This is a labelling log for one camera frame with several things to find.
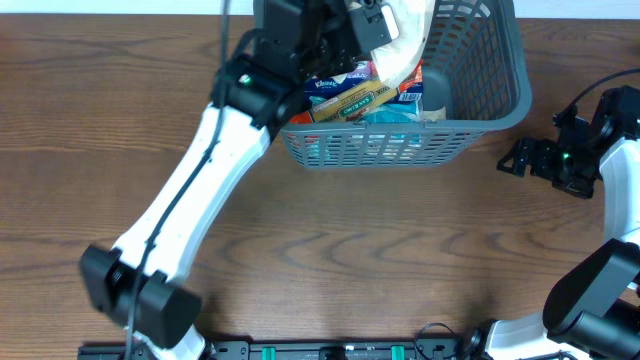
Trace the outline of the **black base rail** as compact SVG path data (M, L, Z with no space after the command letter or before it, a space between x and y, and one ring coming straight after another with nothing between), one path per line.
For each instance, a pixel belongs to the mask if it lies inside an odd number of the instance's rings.
M212 359L212 360L490 360L484 343L470 343L436 334L416 340L387 341L292 341L251 342L245 340L188 339L173 348L160 349L138 341L130 354L119 343L85 343L77 350L77 360L121 359Z

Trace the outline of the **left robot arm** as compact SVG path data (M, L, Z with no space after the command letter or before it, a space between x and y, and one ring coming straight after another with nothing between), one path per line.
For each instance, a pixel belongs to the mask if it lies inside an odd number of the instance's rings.
M210 100L187 152L144 214L79 270L92 306L125 329L98 359L210 359L196 329L201 299L184 288L200 245L249 168L304 104L314 77L350 72L399 28L381 1L268 1L235 48L223 46Z

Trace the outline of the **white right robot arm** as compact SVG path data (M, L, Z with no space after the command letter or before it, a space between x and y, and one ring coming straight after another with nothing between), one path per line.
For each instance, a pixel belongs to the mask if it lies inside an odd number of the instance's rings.
M570 104L553 123L557 139L522 138L497 168L581 199L602 181L604 242L554 285L540 312L477 329L465 359L639 358L639 308L621 298L639 288L639 91L608 89L591 121Z

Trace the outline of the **teal white pouch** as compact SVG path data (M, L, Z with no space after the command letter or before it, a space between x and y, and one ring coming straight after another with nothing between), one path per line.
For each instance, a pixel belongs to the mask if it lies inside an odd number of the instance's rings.
M375 123L412 123L420 122L422 105L419 101L409 103L385 103L361 118L361 122Z

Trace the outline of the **spaghetti pack red ends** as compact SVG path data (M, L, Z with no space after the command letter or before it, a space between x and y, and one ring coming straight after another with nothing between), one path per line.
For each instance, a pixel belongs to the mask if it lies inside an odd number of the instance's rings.
M292 117L290 122L301 125L358 120L375 108L389 103L389 100L395 97L399 90L405 90L410 86L415 80L418 67L421 68L421 63L397 88L384 85L377 73L373 79L363 81L320 104L310 107L306 107L304 104L304 111Z

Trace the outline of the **beige paper pouch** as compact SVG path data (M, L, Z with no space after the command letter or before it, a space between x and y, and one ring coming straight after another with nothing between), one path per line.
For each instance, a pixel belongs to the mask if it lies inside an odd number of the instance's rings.
M363 57L370 58L381 82L391 88L400 83L418 65L431 28L435 0L388 0L399 28L399 36Z

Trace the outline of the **grey plastic slotted basket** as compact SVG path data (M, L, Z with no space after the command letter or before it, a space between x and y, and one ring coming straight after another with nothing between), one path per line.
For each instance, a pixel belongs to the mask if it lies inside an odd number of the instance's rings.
M518 124L532 91L513 1L436 2L422 73L422 108L445 107L445 120L290 123L280 135L291 157L306 168L437 166Z

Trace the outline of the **brown photo snack bag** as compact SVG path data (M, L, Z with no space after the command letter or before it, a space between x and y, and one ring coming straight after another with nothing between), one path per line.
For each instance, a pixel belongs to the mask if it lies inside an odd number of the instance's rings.
M422 119L427 122L437 122L446 119L446 108L442 107L438 110L424 110Z

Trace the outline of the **multicolour tissue pack box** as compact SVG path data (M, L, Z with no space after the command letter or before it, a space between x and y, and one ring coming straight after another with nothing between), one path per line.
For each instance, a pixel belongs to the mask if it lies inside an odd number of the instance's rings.
M329 98L359 85L361 82L371 80L377 75L377 70L371 60L359 61L356 69L344 74L341 82L338 76L320 79L312 78L305 85L304 104L306 107L315 106ZM399 90L398 94L389 100L390 104L410 103L420 100L424 91L422 69L417 68L415 80L405 90Z

